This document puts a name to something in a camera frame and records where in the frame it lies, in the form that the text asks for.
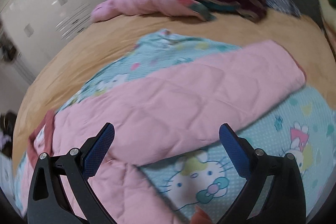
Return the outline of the right hand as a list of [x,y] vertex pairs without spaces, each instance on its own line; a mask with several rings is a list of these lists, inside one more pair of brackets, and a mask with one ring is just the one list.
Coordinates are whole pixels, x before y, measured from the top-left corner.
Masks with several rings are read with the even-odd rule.
[[204,210],[195,206],[195,213],[190,219],[190,224],[213,224],[213,222]]

